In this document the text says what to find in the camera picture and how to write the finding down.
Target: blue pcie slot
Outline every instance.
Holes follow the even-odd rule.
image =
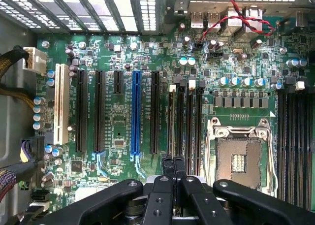
[[[131,155],[140,154],[140,122],[141,122],[141,85],[140,71],[132,73],[132,100],[131,100]]]

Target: connector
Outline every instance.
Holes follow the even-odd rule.
[[[56,64],[54,145],[68,143],[69,94],[70,78],[68,66]]]
[[[28,52],[29,58],[23,59],[23,70],[33,71],[42,76],[46,75],[47,54],[34,47],[23,47]]]

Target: black ram slot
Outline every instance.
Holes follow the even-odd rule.
[[[124,94],[124,73],[122,71],[114,71],[114,94]]]
[[[193,94],[194,91],[188,90],[186,98],[186,141],[185,141],[185,159],[186,173],[192,175],[191,171],[191,149],[193,138]]]
[[[183,127],[184,127],[184,94],[185,87],[181,86],[177,92],[177,134],[176,134],[176,155],[182,155],[183,149]]]
[[[159,71],[151,72],[151,78],[150,154],[157,154],[159,129]]]
[[[77,76],[75,148],[77,152],[86,152],[88,124],[88,73],[85,70],[79,70]]]
[[[95,72],[95,98],[94,98],[94,152],[102,152],[104,149],[105,130],[105,71]]]
[[[201,160],[201,114],[202,114],[202,95],[204,88],[198,88],[196,91],[196,119],[195,119],[195,150],[194,150],[194,175],[200,175],[200,160]]]

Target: red and black wire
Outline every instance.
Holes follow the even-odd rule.
[[[273,32],[275,31],[275,29],[272,27],[272,25],[265,21],[265,20],[262,20],[262,19],[258,19],[258,18],[254,18],[254,17],[246,17],[243,13],[240,12],[240,8],[239,6],[237,5],[236,1],[235,0],[230,0],[231,3],[233,4],[233,7],[234,7],[234,10],[237,12],[238,16],[230,16],[230,17],[223,17],[220,21],[218,21],[217,23],[213,24],[211,27],[209,27],[201,36],[200,40],[199,41],[202,41],[203,38],[207,35],[207,33],[209,31],[212,30],[213,27],[215,27],[217,24],[220,24],[224,21],[226,21],[227,19],[240,19],[242,20],[242,22],[244,23],[245,26],[247,26],[251,31],[255,32],[255,33],[258,33],[258,34],[261,34],[261,35],[265,35],[265,36],[271,36],[273,34]],[[251,26],[249,21],[257,21],[257,22],[260,22],[260,23],[263,23],[263,24],[266,24],[269,28],[269,32],[264,32],[264,31],[260,31],[260,30],[257,30],[255,27]]]

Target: white pci slot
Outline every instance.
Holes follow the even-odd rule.
[[[54,145],[68,143],[69,122],[69,69],[65,64],[56,64]]]

